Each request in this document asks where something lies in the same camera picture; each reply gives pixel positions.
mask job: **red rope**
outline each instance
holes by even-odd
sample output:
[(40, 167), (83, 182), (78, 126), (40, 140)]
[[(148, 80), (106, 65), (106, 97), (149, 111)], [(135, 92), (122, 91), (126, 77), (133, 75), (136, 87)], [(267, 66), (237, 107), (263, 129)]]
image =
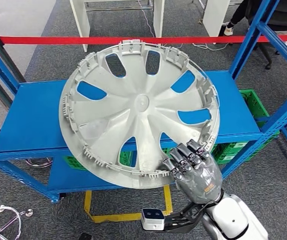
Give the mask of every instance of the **red rope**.
[[(279, 35), (282, 41), (287, 41), (287, 35)], [(92, 37), (75, 37), (75, 36), (1, 36), (1, 40), (5, 44), (32, 44), (32, 45), (115, 45), (122, 40), (140, 39), (150, 44), (209, 44), (209, 43), (242, 43), (245, 36), (174, 36), (174, 37), (128, 37), (128, 36), (92, 36)], [(260, 43), (266, 43), (266, 37), (260, 36)]]

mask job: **hubcap center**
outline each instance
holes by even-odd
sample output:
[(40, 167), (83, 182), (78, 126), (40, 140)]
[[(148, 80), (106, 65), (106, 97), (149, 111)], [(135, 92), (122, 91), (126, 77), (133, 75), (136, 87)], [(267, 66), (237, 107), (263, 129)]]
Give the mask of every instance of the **hubcap center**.
[(149, 98), (145, 94), (137, 95), (134, 100), (134, 107), (139, 112), (144, 112), (149, 107)]

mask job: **camera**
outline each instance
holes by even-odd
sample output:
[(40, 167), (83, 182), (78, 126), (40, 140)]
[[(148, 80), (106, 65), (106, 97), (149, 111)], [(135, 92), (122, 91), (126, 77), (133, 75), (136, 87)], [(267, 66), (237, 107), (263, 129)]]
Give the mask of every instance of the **camera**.
[(146, 231), (162, 231), (165, 229), (165, 216), (156, 208), (143, 208), (141, 212), (141, 224)]

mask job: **shoe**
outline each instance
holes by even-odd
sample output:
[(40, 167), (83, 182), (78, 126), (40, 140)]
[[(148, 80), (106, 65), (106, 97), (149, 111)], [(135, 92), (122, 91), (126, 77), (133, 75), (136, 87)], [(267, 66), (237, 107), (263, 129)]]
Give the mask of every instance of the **shoe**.
[(232, 36), (233, 35), (233, 27), (227, 27), (226, 26), (226, 28), (224, 29), (224, 32), (223, 32), (224, 35), (226, 36)]

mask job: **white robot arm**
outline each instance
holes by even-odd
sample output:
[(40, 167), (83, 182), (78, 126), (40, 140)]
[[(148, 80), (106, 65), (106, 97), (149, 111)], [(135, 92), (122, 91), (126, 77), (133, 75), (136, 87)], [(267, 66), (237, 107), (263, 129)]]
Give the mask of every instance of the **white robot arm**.
[(167, 217), (159, 209), (143, 209), (144, 230), (187, 233), (202, 221), (213, 240), (268, 240), (268, 233), (246, 204), (221, 189), (221, 172), (210, 153), (190, 140), (170, 154), (172, 159), (163, 163), (192, 203)]

